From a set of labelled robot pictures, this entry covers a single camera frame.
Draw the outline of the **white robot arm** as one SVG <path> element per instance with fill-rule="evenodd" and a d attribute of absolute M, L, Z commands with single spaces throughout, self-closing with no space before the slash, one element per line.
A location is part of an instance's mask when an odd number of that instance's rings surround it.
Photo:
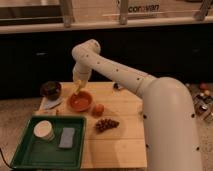
<path fill-rule="evenodd" d="M 76 45 L 73 80 L 86 83 L 96 71 L 143 100 L 147 171 L 203 171 L 196 115 L 188 88 L 100 55 L 98 41 Z"/>

